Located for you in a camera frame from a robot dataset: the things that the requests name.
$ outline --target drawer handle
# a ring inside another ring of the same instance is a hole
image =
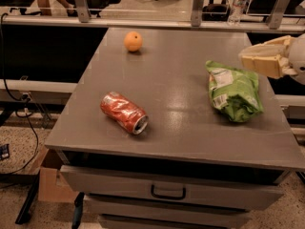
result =
[[[152,185],[151,187],[151,194],[153,197],[155,198],[161,198],[161,199],[171,199],[171,200],[182,200],[185,198],[186,194],[187,194],[187,190],[185,189],[185,187],[182,190],[182,195],[180,197],[175,197],[175,196],[165,196],[165,195],[158,195],[154,192],[154,185]]]

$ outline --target green chip bag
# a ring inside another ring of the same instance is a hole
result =
[[[209,97],[212,106],[232,122],[246,122],[263,112],[258,96],[257,73],[213,61],[207,61],[206,68],[210,74]]]

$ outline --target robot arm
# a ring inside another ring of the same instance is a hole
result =
[[[305,84],[305,55],[300,50],[304,48],[305,34],[298,38],[286,35],[246,48],[239,58],[251,71],[275,79],[287,74]]]

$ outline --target crushed red can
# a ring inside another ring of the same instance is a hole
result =
[[[148,124],[149,118],[145,111],[117,92],[106,94],[100,108],[105,115],[115,119],[128,133],[138,135]]]

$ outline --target clear plastic bottle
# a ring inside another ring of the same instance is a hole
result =
[[[233,0],[228,18],[229,25],[239,24],[241,15],[243,14],[247,1],[248,0]]]

